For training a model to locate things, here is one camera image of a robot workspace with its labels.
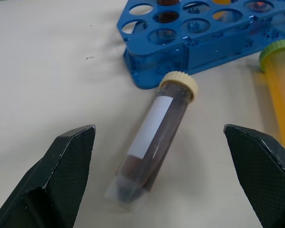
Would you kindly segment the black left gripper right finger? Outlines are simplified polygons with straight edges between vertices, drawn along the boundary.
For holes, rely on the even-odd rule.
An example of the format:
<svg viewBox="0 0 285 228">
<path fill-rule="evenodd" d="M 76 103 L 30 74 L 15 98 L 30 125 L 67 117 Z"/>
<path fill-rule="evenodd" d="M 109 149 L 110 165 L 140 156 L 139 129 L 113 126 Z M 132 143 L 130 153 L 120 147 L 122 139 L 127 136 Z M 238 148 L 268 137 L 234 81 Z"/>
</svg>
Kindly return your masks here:
<svg viewBox="0 0 285 228">
<path fill-rule="evenodd" d="M 224 126 L 239 183 L 264 228 L 285 228 L 285 148 L 272 136 Z"/>
</svg>

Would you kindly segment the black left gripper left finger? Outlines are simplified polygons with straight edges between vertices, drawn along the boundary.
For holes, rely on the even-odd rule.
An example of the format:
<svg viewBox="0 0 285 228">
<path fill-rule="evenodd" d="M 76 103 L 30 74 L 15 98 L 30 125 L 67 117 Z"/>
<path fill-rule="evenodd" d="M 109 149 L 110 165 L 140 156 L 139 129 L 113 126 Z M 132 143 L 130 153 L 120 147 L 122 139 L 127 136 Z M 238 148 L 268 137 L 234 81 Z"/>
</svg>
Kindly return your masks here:
<svg viewBox="0 0 285 228">
<path fill-rule="evenodd" d="M 95 125 L 58 136 L 0 208 L 0 228 L 72 228 L 86 189 Z"/>
</svg>

